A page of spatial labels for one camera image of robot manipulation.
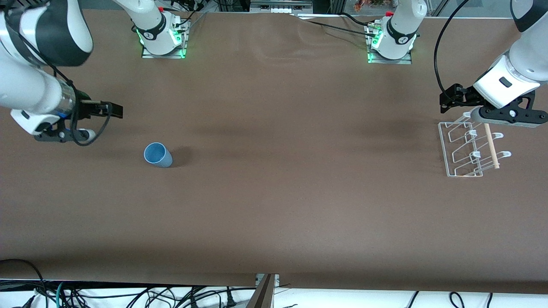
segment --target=white robotic arm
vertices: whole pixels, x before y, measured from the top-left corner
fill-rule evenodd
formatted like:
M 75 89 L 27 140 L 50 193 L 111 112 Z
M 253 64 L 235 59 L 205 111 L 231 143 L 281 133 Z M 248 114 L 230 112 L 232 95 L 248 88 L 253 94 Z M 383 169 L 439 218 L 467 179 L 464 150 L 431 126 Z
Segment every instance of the white robotic arm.
M 456 106 L 483 106 L 472 113 L 475 121 L 523 127 L 548 121 L 548 113 L 533 109 L 534 91 L 548 82 L 548 1 L 511 0 L 511 10 L 521 37 L 472 87 L 454 84 L 442 93 L 442 113 Z M 527 106 L 520 107 L 524 100 Z
M 371 47 L 387 59 L 403 58 L 413 48 L 417 29 L 427 11 L 424 0 L 400 1 L 393 16 L 380 20 L 381 33 Z
M 179 16 L 160 12 L 153 0 L 114 1 L 130 15 L 150 53 L 163 55 L 181 44 Z M 94 133 L 89 130 L 73 136 L 72 130 L 66 131 L 64 121 L 73 120 L 75 109 L 78 119 L 106 116 L 109 106 L 108 114 L 121 118 L 122 107 L 91 104 L 85 93 L 41 67 L 79 66 L 92 51 L 92 37 L 78 0 L 5 9 L 0 13 L 0 106 L 11 108 L 15 121 L 37 140 L 91 139 Z

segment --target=white wire rack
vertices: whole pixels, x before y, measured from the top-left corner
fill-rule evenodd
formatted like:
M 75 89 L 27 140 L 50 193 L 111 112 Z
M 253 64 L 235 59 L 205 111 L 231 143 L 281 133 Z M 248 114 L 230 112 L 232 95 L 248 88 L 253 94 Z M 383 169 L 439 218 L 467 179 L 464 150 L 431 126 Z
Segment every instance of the white wire rack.
M 500 159 L 512 156 L 510 151 L 496 151 L 494 140 L 503 138 L 504 134 L 492 133 L 487 123 L 473 122 L 472 111 L 464 112 L 454 122 L 438 124 L 449 177 L 483 176 L 488 169 L 499 169 Z

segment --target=white floor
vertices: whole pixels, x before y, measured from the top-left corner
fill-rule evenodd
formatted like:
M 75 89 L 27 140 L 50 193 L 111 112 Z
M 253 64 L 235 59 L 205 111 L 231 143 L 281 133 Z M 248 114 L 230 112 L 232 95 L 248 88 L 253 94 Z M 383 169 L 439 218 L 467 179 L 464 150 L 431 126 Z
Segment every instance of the white floor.
M 208 288 L 207 290 L 224 290 L 224 287 Z M 117 294 L 134 294 L 142 291 L 142 288 L 133 289 L 96 289 L 82 291 L 82 295 L 108 296 Z M 176 297 L 181 297 L 190 288 L 172 289 Z M 234 300 L 244 303 L 252 296 L 252 290 L 232 292 Z M 325 290 L 325 289 L 276 289 L 273 308 L 287 308 L 295 305 L 295 308 L 406 308 L 413 295 L 410 291 L 366 291 L 366 290 Z M 448 292 L 420 292 L 413 308 L 453 308 L 449 301 Z M 21 307 L 33 295 L 33 292 L 0 292 L 0 308 Z M 485 308 L 487 293 L 460 293 L 466 308 Z M 133 296 L 113 299 L 88 299 L 87 304 L 91 308 L 125 308 Z M 147 296 L 142 296 L 133 308 L 144 308 Z M 223 307 L 226 303 L 226 294 L 221 296 Z M 50 301 L 50 308 L 55 303 Z M 216 295 L 197 302 L 200 308 L 219 307 L 219 297 Z M 494 294 L 491 308 L 546 308 L 548 307 L 548 295 L 527 294 Z M 32 308 L 45 307 L 44 297 L 35 298 Z M 167 303 L 154 301 L 150 308 L 169 308 Z

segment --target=plastic cup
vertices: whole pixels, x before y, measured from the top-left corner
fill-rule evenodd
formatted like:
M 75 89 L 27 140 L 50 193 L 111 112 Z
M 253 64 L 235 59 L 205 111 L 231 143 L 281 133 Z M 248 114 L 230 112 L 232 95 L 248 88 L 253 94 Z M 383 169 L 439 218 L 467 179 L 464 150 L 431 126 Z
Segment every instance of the plastic cup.
M 160 142 L 153 142 L 145 148 L 145 160 L 156 167 L 168 168 L 173 163 L 173 157 Z

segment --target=brown table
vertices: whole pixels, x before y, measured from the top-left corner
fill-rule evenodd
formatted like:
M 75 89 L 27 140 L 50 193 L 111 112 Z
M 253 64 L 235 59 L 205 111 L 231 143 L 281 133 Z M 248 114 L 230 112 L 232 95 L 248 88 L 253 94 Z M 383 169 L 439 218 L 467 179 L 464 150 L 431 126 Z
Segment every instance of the brown table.
M 63 71 L 124 119 L 81 148 L 35 142 L 1 110 L 2 258 L 50 279 L 276 272 L 293 287 L 546 292 L 548 126 L 497 127 L 513 153 L 500 170 L 446 177 L 436 124 L 465 110 L 439 114 L 443 19 L 423 22 L 405 66 L 368 64 L 363 37 L 284 14 L 208 14 L 187 59 L 143 60 L 124 12 L 85 17 L 94 52 Z M 455 20 L 445 86 L 473 83 L 517 37 L 511 20 Z M 537 97 L 546 108 L 548 87 Z M 143 160 L 153 141 L 172 168 Z

